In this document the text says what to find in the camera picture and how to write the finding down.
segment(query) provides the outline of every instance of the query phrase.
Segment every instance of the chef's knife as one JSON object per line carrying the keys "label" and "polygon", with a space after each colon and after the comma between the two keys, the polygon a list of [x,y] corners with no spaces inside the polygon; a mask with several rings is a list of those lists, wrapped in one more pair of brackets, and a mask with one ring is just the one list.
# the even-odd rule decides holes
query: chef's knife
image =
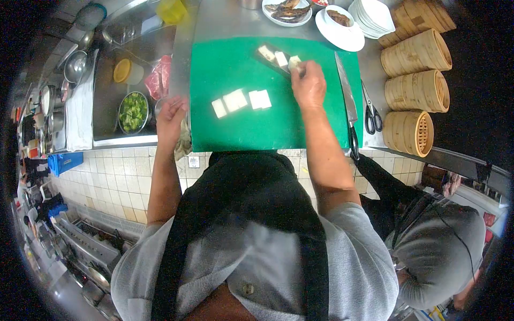
{"label": "chef's knife", "polygon": [[357,117],[357,108],[355,107],[355,100],[353,99],[352,89],[346,77],[343,63],[341,58],[336,55],[337,72],[339,73],[339,80],[343,88],[344,104],[346,105],[346,115],[348,117],[348,136],[350,137],[350,148],[352,149],[352,158],[356,161],[359,160],[359,142],[357,140],[357,133],[355,132],[354,124],[359,119]]}

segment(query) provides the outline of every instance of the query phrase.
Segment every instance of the stainless steel sink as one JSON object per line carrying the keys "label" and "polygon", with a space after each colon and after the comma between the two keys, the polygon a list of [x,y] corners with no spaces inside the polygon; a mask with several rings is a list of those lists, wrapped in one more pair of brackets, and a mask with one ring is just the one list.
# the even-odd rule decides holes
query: stainless steel sink
{"label": "stainless steel sink", "polygon": [[[104,43],[95,68],[93,99],[93,141],[95,146],[132,145],[156,142],[155,117],[153,112],[145,128],[138,134],[125,135],[118,126],[118,107],[129,92],[139,91],[146,95],[151,111],[155,101],[144,85],[144,79],[152,72],[158,60],[165,54],[173,54],[176,26],[140,35],[141,23],[155,15],[145,3],[116,17],[105,27],[121,48]],[[115,83],[113,72],[116,64],[128,58],[144,68],[143,80],[137,85]]]}

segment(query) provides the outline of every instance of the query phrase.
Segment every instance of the yellow container lid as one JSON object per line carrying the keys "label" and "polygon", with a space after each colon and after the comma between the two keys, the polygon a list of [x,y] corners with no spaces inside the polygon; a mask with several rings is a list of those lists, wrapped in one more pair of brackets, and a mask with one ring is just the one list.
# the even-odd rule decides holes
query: yellow container lid
{"label": "yellow container lid", "polygon": [[132,61],[125,58],[122,59],[114,68],[114,81],[117,83],[122,83],[127,80],[130,76],[130,72],[132,70]]}

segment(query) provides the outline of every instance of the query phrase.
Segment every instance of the bowl of broccoli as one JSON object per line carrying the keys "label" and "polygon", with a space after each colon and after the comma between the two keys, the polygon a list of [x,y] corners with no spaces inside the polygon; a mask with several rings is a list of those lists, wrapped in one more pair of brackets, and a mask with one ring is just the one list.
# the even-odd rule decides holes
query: bowl of broccoli
{"label": "bowl of broccoli", "polygon": [[118,123],[127,135],[139,133],[146,125],[149,116],[148,100],[138,91],[129,93],[121,101],[118,110]]}

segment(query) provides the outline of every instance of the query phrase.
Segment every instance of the raw steak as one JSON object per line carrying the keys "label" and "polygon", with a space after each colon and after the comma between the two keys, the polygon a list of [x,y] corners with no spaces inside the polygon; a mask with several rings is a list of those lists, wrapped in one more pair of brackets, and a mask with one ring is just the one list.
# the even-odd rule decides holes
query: raw steak
{"label": "raw steak", "polygon": [[170,73],[171,73],[171,57],[168,55],[164,55],[161,57],[157,65],[155,66],[152,73],[144,80],[144,84],[146,88],[150,92],[150,96],[154,100],[161,99],[161,95],[159,93],[159,74],[162,75],[162,89],[163,95],[166,97],[168,95],[168,87],[170,85]]}

